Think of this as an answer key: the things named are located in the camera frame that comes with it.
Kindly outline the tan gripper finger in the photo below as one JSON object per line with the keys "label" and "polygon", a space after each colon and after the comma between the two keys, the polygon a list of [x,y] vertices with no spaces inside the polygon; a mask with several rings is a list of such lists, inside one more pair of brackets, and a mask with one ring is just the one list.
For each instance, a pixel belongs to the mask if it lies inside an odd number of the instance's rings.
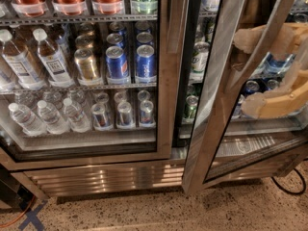
{"label": "tan gripper finger", "polygon": [[299,110],[307,101],[308,63],[294,61],[278,88],[249,95],[242,111],[253,118],[275,118]]}
{"label": "tan gripper finger", "polygon": [[[261,39],[266,26],[240,29],[235,33],[234,45],[251,54]],[[308,38],[308,25],[304,23],[284,23],[277,35],[270,34],[267,40],[272,40],[269,51],[273,55],[296,53],[300,44]]]}

